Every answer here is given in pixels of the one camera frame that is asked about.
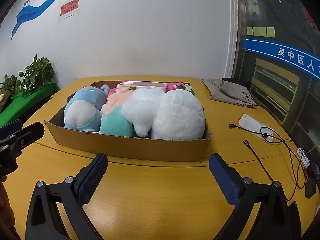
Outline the blue plush cat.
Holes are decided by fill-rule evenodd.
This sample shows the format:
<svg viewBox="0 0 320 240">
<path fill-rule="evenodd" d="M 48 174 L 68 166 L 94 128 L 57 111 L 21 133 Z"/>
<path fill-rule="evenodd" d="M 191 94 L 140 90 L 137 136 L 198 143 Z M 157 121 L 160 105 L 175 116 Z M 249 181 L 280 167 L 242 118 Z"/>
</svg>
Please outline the blue plush cat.
<svg viewBox="0 0 320 240">
<path fill-rule="evenodd" d="M 107 102 L 110 88 L 86 86 L 78 90 L 63 112 L 64 128 L 84 132 L 98 132 L 101 125 L 101 109 Z"/>
</svg>

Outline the pink pig plush teal shirt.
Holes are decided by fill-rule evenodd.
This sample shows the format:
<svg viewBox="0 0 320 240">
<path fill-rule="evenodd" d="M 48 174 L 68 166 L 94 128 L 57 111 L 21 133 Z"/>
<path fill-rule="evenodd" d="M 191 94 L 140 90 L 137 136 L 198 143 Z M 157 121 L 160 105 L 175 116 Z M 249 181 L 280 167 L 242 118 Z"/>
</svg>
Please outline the pink pig plush teal shirt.
<svg viewBox="0 0 320 240">
<path fill-rule="evenodd" d="M 121 113 L 122 105 L 131 99 L 132 90 L 118 88 L 107 98 L 107 103 L 102 106 L 100 134 L 115 135 L 121 137 L 134 137 L 132 124 Z"/>
</svg>

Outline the white pink tray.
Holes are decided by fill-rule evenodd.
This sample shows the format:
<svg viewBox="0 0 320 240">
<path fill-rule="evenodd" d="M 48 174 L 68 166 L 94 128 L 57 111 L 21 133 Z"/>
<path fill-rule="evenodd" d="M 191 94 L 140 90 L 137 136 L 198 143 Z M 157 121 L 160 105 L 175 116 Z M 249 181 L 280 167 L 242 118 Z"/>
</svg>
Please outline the white pink tray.
<svg viewBox="0 0 320 240">
<path fill-rule="evenodd" d="M 167 88 L 167 84 L 162 82 L 150 82 L 150 81 L 125 81 L 118 84 L 117 88 L 118 89 L 127 88 L 130 90 L 147 88 L 147 89 L 161 89 L 165 91 Z"/>
</svg>

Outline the white plush sheep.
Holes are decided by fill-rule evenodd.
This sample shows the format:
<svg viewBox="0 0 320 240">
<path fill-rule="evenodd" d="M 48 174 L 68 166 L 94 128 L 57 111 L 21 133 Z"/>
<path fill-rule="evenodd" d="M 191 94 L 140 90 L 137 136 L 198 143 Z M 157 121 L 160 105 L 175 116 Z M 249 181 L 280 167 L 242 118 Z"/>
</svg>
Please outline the white plush sheep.
<svg viewBox="0 0 320 240">
<path fill-rule="evenodd" d="M 122 105 L 121 113 L 143 138 L 196 140 L 203 137 L 206 126 L 201 103 L 183 89 L 139 88 Z"/>
</svg>

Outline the pink plush bear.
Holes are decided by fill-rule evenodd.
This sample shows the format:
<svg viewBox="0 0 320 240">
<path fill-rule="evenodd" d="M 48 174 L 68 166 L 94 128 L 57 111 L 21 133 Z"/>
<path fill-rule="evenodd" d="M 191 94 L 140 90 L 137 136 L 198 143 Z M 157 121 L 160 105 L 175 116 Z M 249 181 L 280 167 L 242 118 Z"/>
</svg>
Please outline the pink plush bear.
<svg viewBox="0 0 320 240">
<path fill-rule="evenodd" d="M 136 80 L 123 80 L 121 82 L 125 82 L 125 81 L 136 81 Z M 188 83 L 182 83 L 182 82 L 163 82 L 163 83 L 167 84 L 167 88 L 165 90 L 166 93 L 171 90 L 183 89 L 183 90 L 187 90 L 187 91 L 191 92 L 191 94 L 195 95 L 195 92 L 193 91 L 191 85 L 189 85 Z M 116 86 L 116 88 L 110 89 L 109 95 L 114 94 L 117 90 L 118 90 L 117 86 Z"/>
</svg>

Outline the green tablecloth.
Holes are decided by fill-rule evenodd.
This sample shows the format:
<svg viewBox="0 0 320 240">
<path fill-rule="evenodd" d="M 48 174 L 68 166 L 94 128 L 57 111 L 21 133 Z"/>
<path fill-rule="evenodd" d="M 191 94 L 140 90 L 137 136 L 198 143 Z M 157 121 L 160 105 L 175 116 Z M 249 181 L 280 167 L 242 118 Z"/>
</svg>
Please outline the green tablecloth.
<svg viewBox="0 0 320 240">
<path fill-rule="evenodd" d="M 9 105 L 1 112 L 1 127 L 15 120 L 25 123 L 38 109 L 50 100 L 50 97 L 59 91 L 55 83 L 45 85 L 28 97 L 21 93 L 9 100 Z"/>
</svg>

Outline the green potted plant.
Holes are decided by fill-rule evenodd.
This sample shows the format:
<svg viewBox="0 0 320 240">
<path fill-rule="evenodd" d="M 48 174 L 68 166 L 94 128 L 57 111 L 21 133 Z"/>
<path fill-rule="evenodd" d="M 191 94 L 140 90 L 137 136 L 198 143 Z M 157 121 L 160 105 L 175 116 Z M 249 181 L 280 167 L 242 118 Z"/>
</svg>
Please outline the green potted plant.
<svg viewBox="0 0 320 240">
<path fill-rule="evenodd" d="M 4 81 L 1 82 L 1 92 L 9 91 L 11 95 L 16 95 L 20 91 L 21 81 L 15 76 L 5 74 Z"/>
<path fill-rule="evenodd" d="M 22 78 L 20 93 L 24 97 L 30 96 L 45 85 L 52 83 L 54 75 L 51 62 L 44 56 L 38 58 L 36 54 L 32 63 L 26 66 L 23 72 L 19 72 L 19 77 Z"/>
</svg>

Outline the black power adapter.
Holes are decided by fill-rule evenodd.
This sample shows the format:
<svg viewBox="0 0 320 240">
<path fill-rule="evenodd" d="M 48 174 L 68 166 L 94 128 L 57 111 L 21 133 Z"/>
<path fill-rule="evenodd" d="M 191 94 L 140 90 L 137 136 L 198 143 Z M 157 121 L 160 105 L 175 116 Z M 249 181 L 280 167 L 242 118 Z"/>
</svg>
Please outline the black power adapter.
<svg viewBox="0 0 320 240">
<path fill-rule="evenodd" d="M 319 182 L 319 166 L 316 163 L 311 163 L 305 170 L 305 177 L 305 197 L 310 199 L 316 193 L 316 184 Z"/>
</svg>

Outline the white power strip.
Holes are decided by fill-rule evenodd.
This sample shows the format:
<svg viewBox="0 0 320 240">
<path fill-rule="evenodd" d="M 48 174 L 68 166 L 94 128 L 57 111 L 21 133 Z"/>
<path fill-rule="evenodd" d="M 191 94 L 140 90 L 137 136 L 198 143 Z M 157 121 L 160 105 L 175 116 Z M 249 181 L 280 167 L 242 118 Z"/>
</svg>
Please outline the white power strip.
<svg viewBox="0 0 320 240">
<path fill-rule="evenodd" d="M 306 153 L 305 153 L 304 149 L 303 149 L 303 148 L 298 148 L 297 154 L 299 155 L 299 158 L 300 158 L 300 161 L 301 161 L 302 164 L 303 164 L 303 167 L 304 167 L 305 169 L 307 169 L 308 166 L 310 165 L 310 160 L 309 160 L 308 157 L 306 156 Z"/>
</svg>

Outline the grey canvas bag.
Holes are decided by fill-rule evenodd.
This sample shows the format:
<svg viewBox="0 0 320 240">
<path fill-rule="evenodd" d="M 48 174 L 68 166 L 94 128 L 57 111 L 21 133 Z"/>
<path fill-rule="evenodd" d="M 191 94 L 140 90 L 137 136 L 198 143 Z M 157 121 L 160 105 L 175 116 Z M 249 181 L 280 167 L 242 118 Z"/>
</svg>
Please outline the grey canvas bag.
<svg viewBox="0 0 320 240">
<path fill-rule="evenodd" d="M 233 105 L 255 108 L 256 102 L 244 86 L 221 79 L 202 79 L 210 92 L 210 99 Z"/>
</svg>

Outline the blue banner with white text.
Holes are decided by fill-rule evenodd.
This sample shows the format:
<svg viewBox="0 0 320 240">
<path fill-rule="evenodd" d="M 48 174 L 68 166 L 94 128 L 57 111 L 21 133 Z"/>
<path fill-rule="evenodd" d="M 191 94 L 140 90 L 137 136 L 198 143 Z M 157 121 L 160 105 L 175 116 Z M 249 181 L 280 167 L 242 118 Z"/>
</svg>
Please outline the blue banner with white text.
<svg viewBox="0 0 320 240">
<path fill-rule="evenodd" d="M 288 64 L 319 82 L 319 56 L 308 51 L 288 44 L 258 38 L 247 38 L 245 51 Z"/>
</svg>

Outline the yellow sticky note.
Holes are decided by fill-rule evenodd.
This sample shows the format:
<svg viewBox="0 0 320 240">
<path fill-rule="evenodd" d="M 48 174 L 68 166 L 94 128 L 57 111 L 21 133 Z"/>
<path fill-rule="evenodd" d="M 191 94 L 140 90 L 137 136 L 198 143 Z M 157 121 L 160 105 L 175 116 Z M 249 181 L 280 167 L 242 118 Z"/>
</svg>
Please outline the yellow sticky note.
<svg viewBox="0 0 320 240">
<path fill-rule="evenodd" d="M 267 36 L 266 27 L 259 27 L 259 36 L 261 36 L 261 37 L 266 37 Z"/>
<path fill-rule="evenodd" d="M 260 28 L 259 27 L 253 27 L 253 35 L 260 36 Z"/>
<path fill-rule="evenodd" d="M 267 37 L 275 37 L 275 27 L 267 27 L 266 28 L 266 36 Z"/>
<path fill-rule="evenodd" d="M 253 36 L 253 27 L 247 27 L 247 36 Z"/>
</svg>

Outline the round red window sticker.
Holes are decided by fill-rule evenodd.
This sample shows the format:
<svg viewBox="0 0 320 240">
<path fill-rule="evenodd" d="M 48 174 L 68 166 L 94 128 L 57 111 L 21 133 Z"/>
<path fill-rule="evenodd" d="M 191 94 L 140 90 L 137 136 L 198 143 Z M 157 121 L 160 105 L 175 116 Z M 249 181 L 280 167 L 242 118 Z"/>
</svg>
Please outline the round red window sticker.
<svg viewBox="0 0 320 240">
<path fill-rule="evenodd" d="M 307 19 L 307 22 L 308 22 L 308 24 L 310 25 L 310 27 L 313 29 L 313 31 L 314 31 L 317 35 L 319 35 L 319 34 L 320 34 L 319 29 L 318 29 L 317 25 L 315 24 L 315 21 L 314 21 L 313 18 L 311 17 L 310 13 L 307 11 L 306 8 L 303 8 L 303 12 L 304 12 L 304 15 L 305 15 L 305 17 L 306 17 L 306 19 Z"/>
</svg>

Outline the cartoon sheep poster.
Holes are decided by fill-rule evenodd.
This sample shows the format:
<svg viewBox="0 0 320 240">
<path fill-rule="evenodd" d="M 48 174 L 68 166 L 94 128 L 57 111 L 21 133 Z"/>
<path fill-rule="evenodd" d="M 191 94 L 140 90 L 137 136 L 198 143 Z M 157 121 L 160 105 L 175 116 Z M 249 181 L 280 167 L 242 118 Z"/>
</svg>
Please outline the cartoon sheep poster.
<svg viewBox="0 0 320 240">
<path fill-rule="evenodd" d="M 251 21 L 260 21 L 263 19 L 262 9 L 260 8 L 260 0 L 246 0 L 247 15 Z"/>
</svg>

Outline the red wall notice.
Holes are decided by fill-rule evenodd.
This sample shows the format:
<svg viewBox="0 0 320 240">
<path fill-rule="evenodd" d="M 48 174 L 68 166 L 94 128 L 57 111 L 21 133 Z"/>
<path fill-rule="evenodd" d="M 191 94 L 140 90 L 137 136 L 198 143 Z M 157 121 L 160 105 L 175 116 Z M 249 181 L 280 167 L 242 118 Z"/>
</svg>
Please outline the red wall notice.
<svg viewBox="0 0 320 240">
<path fill-rule="evenodd" d="M 60 17 L 72 15 L 79 9 L 79 0 L 69 0 L 60 7 Z"/>
</svg>

